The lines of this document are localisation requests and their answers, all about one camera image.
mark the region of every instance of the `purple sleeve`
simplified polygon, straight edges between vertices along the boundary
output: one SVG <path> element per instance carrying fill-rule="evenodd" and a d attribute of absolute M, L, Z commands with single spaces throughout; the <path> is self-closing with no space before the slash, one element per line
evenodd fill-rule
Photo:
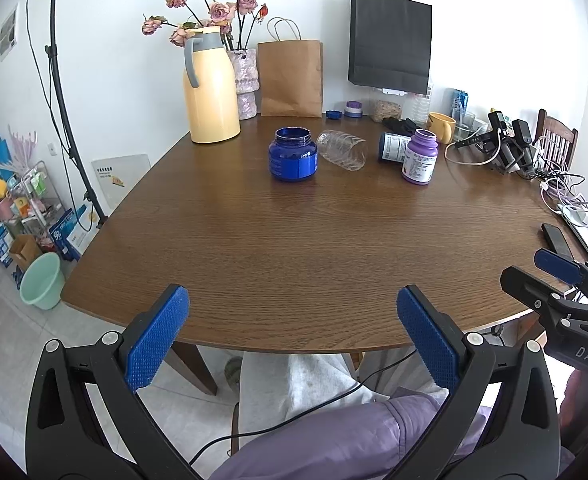
<path fill-rule="evenodd" d="M 243 446 L 210 480 L 382 478 L 439 409 L 432 397 L 404 390 L 385 402 L 314 413 Z M 474 449 L 489 411 L 478 412 L 457 458 Z"/>

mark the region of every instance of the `tiled floor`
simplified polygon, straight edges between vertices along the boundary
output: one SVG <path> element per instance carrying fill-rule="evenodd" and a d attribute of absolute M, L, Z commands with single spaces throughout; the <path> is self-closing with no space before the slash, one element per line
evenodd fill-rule
<path fill-rule="evenodd" d="M 43 345 L 54 337 L 68 347 L 93 344 L 109 330 L 121 332 L 122 328 L 64 304 L 50 311 L 23 304 L 11 273 L 0 265 L 0 443 L 23 469 L 25 420 Z M 203 444 L 229 434 L 237 402 L 223 374 L 233 354 L 213 348 L 200 350 L 218 384 L 216 397 L 201 393 L 165 363 L 152 385 L 138 391 L 156 423 L 187 460 Z M 131 458 L 97 387 L 88 388 L 112 449 Z M 228 449 L 227 442 L 216 444 L 199 458 L 196 470 L 207 478 L 227 458 Z"/>

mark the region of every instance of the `flower vase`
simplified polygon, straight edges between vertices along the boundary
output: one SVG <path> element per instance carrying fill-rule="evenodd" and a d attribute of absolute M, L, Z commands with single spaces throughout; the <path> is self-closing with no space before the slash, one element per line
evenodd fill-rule
<path fill-rule="evenodd" d="M 258 69 L 256 68 L 256 49 L 230 50 L 227 55 L 234 67 L 238 117 L 241 120 L 256 117 L 256 97 L 254 92 L 260 88 Z"/>

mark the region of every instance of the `dark blue bottle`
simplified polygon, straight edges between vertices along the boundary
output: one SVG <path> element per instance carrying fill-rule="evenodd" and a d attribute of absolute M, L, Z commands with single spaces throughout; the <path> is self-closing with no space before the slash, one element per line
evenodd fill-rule
<path fill-rule="evenodd" d="M 279 180 L 297 182 L 318 167 L 318 148 L 306 128 L 290 126 L 276 131 L 269 145 L 269 171 Z"/>

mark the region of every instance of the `chair backrest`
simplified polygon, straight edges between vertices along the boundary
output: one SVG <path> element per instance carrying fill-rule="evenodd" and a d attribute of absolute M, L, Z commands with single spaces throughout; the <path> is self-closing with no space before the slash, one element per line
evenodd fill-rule
<path fill-rule="evenodd" d="M 536 124 L 536 137 L 534 141 L 540 139 L 540 137 L 548 137 L 550 139 L 541 143 L 541 155 L 544 159 L 551 160 L 560 167 L 563 167 L 563 163 L 565 163 L 569 169 L 576 150 L 578 130 L 568 129 L 558 119 L 549 117 L 547 112 L 541 108 L 538 112 L 538 124 Z"/>

